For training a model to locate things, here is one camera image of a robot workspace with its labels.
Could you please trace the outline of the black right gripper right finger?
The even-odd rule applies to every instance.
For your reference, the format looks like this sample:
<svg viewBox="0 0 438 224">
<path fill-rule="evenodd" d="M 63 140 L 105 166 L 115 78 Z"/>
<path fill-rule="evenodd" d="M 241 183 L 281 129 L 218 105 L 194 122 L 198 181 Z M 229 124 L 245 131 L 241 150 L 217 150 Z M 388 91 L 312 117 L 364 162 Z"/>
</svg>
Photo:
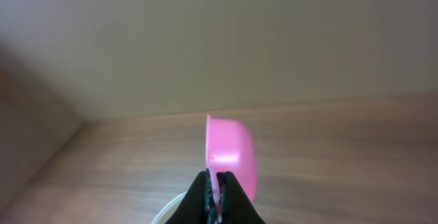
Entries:
<svg viewBox="0 0 438 224">
<path fill-rule="evenodd" d="M 217 173 L 224 224 L 265 224 L 230 171 Z"/>
</svg>

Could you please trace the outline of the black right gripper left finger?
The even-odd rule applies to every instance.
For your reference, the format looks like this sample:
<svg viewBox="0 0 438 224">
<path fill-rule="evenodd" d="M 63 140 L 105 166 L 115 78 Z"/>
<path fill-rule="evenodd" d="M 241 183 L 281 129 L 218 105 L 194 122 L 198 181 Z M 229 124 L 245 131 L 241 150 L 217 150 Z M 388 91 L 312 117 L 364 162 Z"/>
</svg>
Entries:
<svg viewBox="0 0 438 224">
<path fill-rule="evenodd" d="M 201 171 L 166 224 L 207 224 L 205 188 L 208 170 Z"/>
</svg>

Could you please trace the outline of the pink plastic measuring scoop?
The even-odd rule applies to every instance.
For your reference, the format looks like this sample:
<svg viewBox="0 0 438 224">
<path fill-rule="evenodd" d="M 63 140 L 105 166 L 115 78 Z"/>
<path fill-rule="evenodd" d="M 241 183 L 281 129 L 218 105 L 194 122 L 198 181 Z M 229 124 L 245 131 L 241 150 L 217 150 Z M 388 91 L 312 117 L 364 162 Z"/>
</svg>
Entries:
<svg viewBox="0 0 438 224">
<path fill-rule="evenodd" d="M 209 170 L 212 197 L 218 219 L 222 219 L 221 189 L 218 173 L 232 172 L 250 201 L 257 192 L 257 159 L 253 137 L 248 128 L 235 119 L 207 115 L 205 163 Z"/>
</svg>

